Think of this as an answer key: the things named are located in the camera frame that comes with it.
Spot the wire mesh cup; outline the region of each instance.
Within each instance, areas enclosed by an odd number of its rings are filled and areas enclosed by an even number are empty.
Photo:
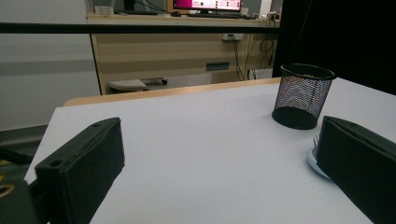
[[[334,72],[310,64],[288,63],[280,66],[282,78],[277,92],[273,119],[292,129],[317,127]]]

